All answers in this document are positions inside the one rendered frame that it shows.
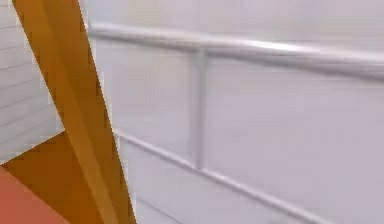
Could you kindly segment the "white panelled room door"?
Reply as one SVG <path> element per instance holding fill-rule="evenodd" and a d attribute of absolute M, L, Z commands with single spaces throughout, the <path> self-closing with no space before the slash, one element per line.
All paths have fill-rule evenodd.
<path fill-rule="evenodd" d="M 384 0 L 80 0 L 138 224 L 384 224 Z"/>

